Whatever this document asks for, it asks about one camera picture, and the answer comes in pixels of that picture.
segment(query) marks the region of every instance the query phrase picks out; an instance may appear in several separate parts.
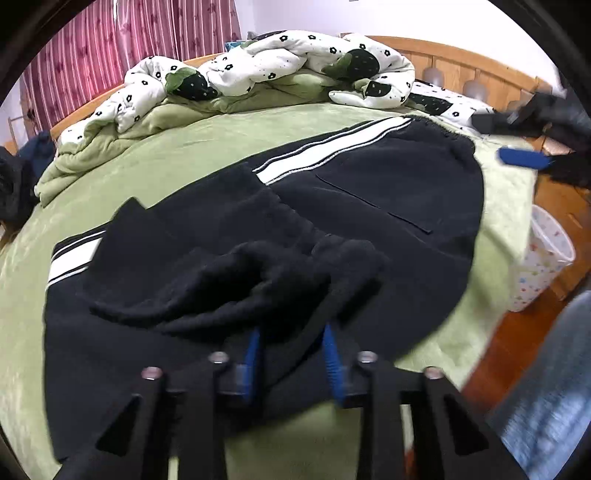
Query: striped curtain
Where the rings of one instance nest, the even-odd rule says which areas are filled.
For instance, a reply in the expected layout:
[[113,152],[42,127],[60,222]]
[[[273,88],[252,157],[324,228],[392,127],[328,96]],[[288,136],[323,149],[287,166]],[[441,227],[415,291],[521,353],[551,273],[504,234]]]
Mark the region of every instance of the striped curtain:
[[29,103],[49,129],[124,76],[113,22],[113,0],[96,0],[37,54],[24,73]]
[[240,37],[234,0],[95,0],[27,67],[29,104],[49,129],[143,58],[188,60]]
[[125,70],[150,55],[188,60],[240,39],[234,0],[118,0]]

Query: trash can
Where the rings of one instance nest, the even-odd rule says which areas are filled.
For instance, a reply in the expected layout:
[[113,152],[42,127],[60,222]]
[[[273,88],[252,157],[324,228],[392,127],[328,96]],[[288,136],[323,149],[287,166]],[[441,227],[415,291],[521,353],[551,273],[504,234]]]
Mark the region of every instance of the trash can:
[[543,208],[533,206],[528,251],[517,267],[511,307],[520,312],[533,302],[575,258],[568,234]]

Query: wooden bed frame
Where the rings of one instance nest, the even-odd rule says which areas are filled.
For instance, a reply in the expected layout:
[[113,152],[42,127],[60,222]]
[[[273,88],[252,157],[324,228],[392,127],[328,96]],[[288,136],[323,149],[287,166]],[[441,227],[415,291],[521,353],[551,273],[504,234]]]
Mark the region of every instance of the wooden bed frame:
[[[370,37],[388,47],[406,55],[417,69],[417,78],[422,79],[428,67],[439,69],[444,75],[444,87],[461,93],[468,80],[477,80],[488,88],[488,104],[498,110],[504,110],[513,100],[529,100],[538,89],[547,90],[548,83],[540,78],[532,78],[519,70],[512,69],[502,63],[461,48],[413,38],[401,37]],[[215,58],[219,54],[207,55],[185,61],[188,65],[198,67],[202,63]],[[111,94],[119,90],[119,85],[99,95],[81,106],[51,129],[51,136],[57,138],[69,126],[91,115],[95,109]],[[5,145],[9,151],[15,150],[12,142]]]

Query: white stripe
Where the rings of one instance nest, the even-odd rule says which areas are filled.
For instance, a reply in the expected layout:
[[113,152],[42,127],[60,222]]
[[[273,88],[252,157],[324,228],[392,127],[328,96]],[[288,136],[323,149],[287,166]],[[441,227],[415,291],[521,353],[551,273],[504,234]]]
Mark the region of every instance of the white stripe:
[[62,256],[56,258],[51,262],[49,267],[49,279],[48,281],[63,275],[70,270],[73,270],[85,263],[92,260],[92,256],[95,254],[96,247],[98,247],[100,238],[86,242],[79,247],[73,248],[69,252],[66,252]]
[[45,289],[47,290],[47,289],[48,289],[49,287],[51,287],[51,286],[52,286],[54,283],[57,283],[57,282],[59,282],[60,280],[65,280],[65,279],[66,279],[66,278],[68,278],[68,277],[71,277],[71,276],[73,276],[73,275],[76,275],[76,274],[78,274],[78,273],[81,273],[81,272],[83,272],[83,271],[84,271],[84,270],[86,270],[87,268],[88,268],[88,266],[86,266],[86,267],[82,267],[82,268],[79,268],[78,270],[74,270],[73,272],[70,272],[70,273],[68,273],[68,274],[66,274],[66,275],[64,275],[64,276],[62,276],[62,277],[56,278],[55,280],[52,280],[51,282],[49,282],[49,283],[47,284],[47,287],[45,287]]
[[359,130],[363,130],[364,128],[370,127],[371,125],[375,125],[375,124],[378,124],[378,123],[380,123],[380,122],[383,122],[383,121],[384,121],[384,119],[383,119],[383,118],[382,118],[382,119],[380,119],[380,120],[374,120],[373,122],[370,122],[370,123],[367,123],[367,124],[362,124],[362,125],[359,125],[358,127],[354,127],[354,128],[352,128],[351,130],[347,130],[347,131],[345,131],[345,132],[338,133],[338,134],[336,134],[336,135],[333,135],[332,137],[327,137],[327,138],[325,138],[324,140],[318,140],[317,142],[307,143],[306,145],[302,145],[300,148],[297,148],[296,150],[293,150],[293,151],[291,151],[291,152],[288,152],[288,153],[284,153],[283,155],[278,155],[277,157],[270,158],[270,159],[269,159],[269,160],[267,160],[265,163],[263,163],[263,165],[261,165],[261,166],[259,166],[259,167],[255,168],[255,169],[253,170],[253,173],[256,173],[256,172],[258,172],[258,171],[262,170],[262,169],[263,169],[263,168],[265,168],[265,167],[266,167],[266,166],[267,166],[269,163],[272,163],[272,162],[274,162],[275,160],[280,160],[280,159],[282,159],[282,158],[292,157],[292,156],[293,156],[293,155],[295,155],[296,153],[298,153],[298,152],[301,152],[302,150],[305,150],[306,148],[310,148],[312,145],[320,145],[320,144],[323,144],[323,143],[328,143],[328,142],[330,142],[331,140],[334,140],[335,138],[340,138],[340,137],[344,137],[345,135],[350,135],[350,134],[353,134],[353,133],[355,133],[355,132],[358,132]]
[[107,231],[107,230],[101,230],[100,232],[96,232],[96,233],[93,233],[93,234],[91,234],[91,235],[86,235],[86,236],[83,236],[82,238],[79,238],[79,239],[78,239],[78,240],[76,240],[75,242],[72,242],[71,244],[68,244],[68,245],[66,245],[65,247],[62,247],[62,248],[60,248],[60,249],[59,249],[59,250],[58,250],[56,253],[54,253],[54,254],[51,256],[51,261],[54,261],[54,260],[56,259],[56,257],[57,257],[57,256],[58,256],[58,255],[59,255],[61,252],[63,252],[65,249],[67,249],[67,248],[70,248],[70,247],[72,247],[73,245],[79,244],[80,242],[83,242],[84,240],[87,240],[87,239],[89,239],[89,238],[93,238],[94,236],[97,236],[97,235],[102,235],[102,234],[103,234],[103,233],[105,233],[106,231]]
[[256,174],[256,176],[261,182],[269,185],[285,177],[286,174],[316,168],[338,155],[338,153],[372,143],[383,137],[388,131],[405,127],[411,121],[411,119],[405,117],[388,118],[358,132],[310,147],[289,158],[277,160]]

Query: fleece blanket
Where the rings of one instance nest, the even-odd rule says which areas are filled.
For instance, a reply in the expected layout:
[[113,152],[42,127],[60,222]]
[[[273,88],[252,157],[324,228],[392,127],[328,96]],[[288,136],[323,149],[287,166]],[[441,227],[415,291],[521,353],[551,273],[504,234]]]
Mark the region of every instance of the fleece blanket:
[[[338,85],[340,82],[326,75],[300,69],[294,74],[270,82],[257,83],[250,92],[241,96],[218,96],[195,102],[178,95],[170,95],[143,118],[134,121],[133,128],[123,133],[119,132],[118,125],[113,121],[79,122],[61,135],[57,156],[39,179],[35,186],[35,194],[41,200],[41,204],[47,206],[59,193],[88,171],[121,155],[138,141],[163,130],[186,127],[223,113],[326,102],[329,99],[328,91]],[[84,131],[76,131],[76,128],[84,128]],[[69,140],[72,136],[83,138],[76,143]]]
[[[195,114],[188,105],[167,104],[147,117],[164,130],[169,115],[183,111]],[[399,113],[325,102],[216,115],[143,140],[115,140],[131,146],[74,182],[48,207],[38,206],[15,241],[0,252],[0,423],[30,478],[50,480],[59,468],[46,427],[42,349],[44,290],[56,242],[108,221],[129,197],[150,206],[249,155],[395,115]],[[115,129],[112,138],[119,138]],[[484,353],[511,298],[511,265],[527,245],[535,180],[531,170],[506,166],[495,156],[501,145],[528,148],[524,140],[473,140],[485,181],[485,207],[468,287],[446,323],[397,362],[417,371],[438,365],[458,386]],[[90,149],[100,155],[98,144]],[[359,435],[357,410],[322,404],[228,441],[229,478],[353,480]]]

